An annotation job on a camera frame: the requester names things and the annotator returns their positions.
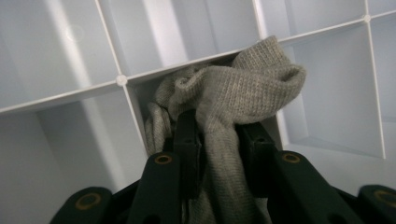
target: knit fabric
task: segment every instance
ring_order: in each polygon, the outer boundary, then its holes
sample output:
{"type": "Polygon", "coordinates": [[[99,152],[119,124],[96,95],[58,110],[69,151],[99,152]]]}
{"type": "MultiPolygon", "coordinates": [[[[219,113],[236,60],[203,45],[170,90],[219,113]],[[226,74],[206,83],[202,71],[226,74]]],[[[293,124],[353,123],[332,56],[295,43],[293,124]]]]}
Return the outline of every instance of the knit fabric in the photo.
{"type": "Polygon", "coordinates": [[[248,190],[234,125],[273,116],[299,94],[304,79],[305,70],[270,36],[239,53],[231,67],[196,64],[160,84],[146,122],[148,154],[162,150],[170,119],[189,109],[196,109],[205,136],[207,167],[201,193],[190,201],[189,223],[264,222],[248,190]]]}

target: gray sock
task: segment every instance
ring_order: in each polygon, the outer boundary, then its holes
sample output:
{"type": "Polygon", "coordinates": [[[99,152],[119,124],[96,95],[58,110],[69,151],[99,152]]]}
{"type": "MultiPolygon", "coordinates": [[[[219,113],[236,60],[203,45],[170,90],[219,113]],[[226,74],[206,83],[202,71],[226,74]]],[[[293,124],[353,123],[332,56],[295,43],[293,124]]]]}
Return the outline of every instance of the gray sock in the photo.
{"type": "Polygon", "coordinates": [[[208,165],[202,192],[190,202],[190,223],[260,223],[263,221],[245,180],[235,124],[261,121],[294,99],[305,70],[291,64],[274,36],[245,49],[232,66],[197,64],[167,77],[149,106],[148,154],[162,150],[170,134],[169,117],[196,109],[205,135],[208,165]]]}

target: storage organizer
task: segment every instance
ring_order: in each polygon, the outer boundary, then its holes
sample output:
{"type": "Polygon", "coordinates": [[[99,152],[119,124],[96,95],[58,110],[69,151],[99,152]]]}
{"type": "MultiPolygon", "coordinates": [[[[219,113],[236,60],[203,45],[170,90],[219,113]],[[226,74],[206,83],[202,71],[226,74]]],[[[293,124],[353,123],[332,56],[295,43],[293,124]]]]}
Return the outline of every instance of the storage organizer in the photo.
{"type": "Polygon", "coordinates": [[[0,222],[136,181],[161,80],[268,35],[308,71],[263,121],[277,146],[349,193],[396,189],[396,1],[0,0],[0,222]]]}

